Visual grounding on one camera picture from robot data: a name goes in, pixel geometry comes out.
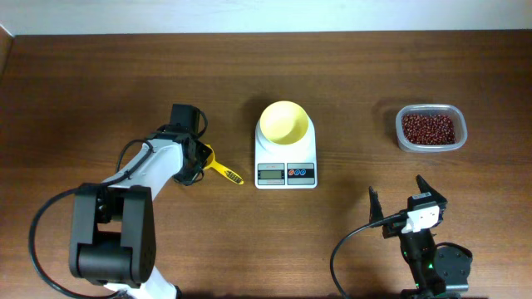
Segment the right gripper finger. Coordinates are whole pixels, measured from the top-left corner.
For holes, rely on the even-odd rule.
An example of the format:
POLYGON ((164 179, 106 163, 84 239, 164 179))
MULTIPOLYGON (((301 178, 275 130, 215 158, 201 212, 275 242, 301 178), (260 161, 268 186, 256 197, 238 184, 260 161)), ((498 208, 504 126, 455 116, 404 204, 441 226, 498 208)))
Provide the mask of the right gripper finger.
POLYGON ((369 223, 371 224, 371 227, 374 228, 384 219, 384 215, 378 198, 378 192, 370 186, 368 188, 368 193, 370 202, 369 223))
POLYGON ((423 177, 418 174, 416 176, 417 187, 420 190, 420 193, 415 196, 415 199, 432 199, 432 200, 444 200, 445 198, 432 188, 423 177))

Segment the yellow measuring scoop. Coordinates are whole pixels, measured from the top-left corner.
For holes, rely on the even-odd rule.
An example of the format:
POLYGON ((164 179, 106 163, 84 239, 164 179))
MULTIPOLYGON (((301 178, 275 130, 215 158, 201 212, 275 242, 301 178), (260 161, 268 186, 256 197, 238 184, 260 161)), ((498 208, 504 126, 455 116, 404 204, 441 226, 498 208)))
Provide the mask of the yellow measuring scoop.
POLYGON ((207 158, 207 162, 203 170, 213 169, 232 183, 242 185, 244 183, 244 179, 239 174, 235 173, 232 169, 218 162, 216 160, 214 149, 210 145, 207 145, 207 147, 211 150, 211 153, 207 158))

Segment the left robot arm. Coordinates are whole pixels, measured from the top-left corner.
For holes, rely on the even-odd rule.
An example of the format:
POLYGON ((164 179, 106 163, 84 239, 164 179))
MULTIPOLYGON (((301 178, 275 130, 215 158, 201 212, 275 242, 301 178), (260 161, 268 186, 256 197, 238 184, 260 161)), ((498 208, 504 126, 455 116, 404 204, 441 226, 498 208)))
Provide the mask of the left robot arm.
POLYGON ((99 184, 83 184, 74 195, 69 269, 72 276, 125 298, 180 298, 181 290, 155 266, 153 202, 174 180, 201 180, 211 154, 200 137, 204 112, 175 104, 169 123, 141 140, 139 153, 99 184))

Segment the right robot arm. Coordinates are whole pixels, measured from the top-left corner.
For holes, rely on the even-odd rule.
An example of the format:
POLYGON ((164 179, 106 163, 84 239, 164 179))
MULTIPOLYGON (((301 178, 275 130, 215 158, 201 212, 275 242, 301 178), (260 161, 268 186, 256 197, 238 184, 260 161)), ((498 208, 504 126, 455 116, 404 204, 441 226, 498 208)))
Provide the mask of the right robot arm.
POLYGON ((469 290, 472 252, 455 243, 436 243, 431 230, 443 222, 447 199, 420 175, 419 194, 407 199, 407 207, 383 215, 377 191, 369 189, 372 228, 382 228, 384 238, 399 238, 401 255, 410 268, 414 289, 404 289, 401 298, 460 298, 469 290))

